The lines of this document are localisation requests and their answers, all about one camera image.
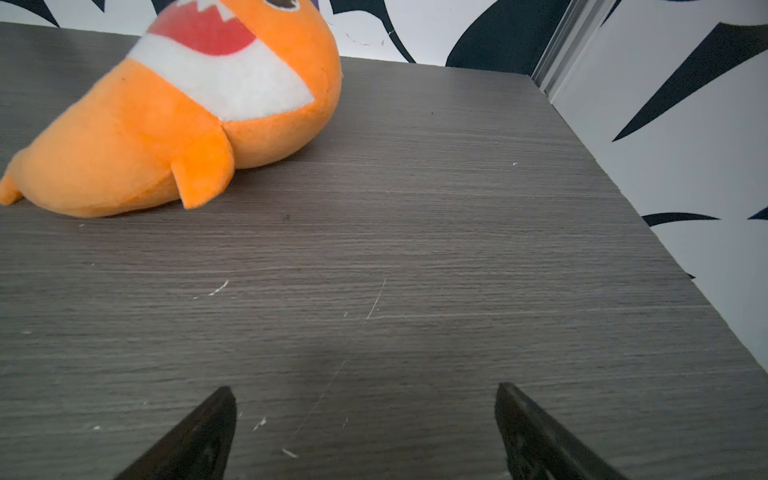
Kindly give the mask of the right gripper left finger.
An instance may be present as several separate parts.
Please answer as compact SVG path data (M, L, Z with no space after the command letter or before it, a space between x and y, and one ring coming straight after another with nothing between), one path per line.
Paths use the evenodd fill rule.
M236 398L222 386L116 478L221 479L236 425Z

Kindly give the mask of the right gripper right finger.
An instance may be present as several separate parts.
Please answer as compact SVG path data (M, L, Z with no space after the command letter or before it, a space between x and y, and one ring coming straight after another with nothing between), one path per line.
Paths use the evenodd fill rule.
M512 383L498 387L495 419L513 479L626 479Z

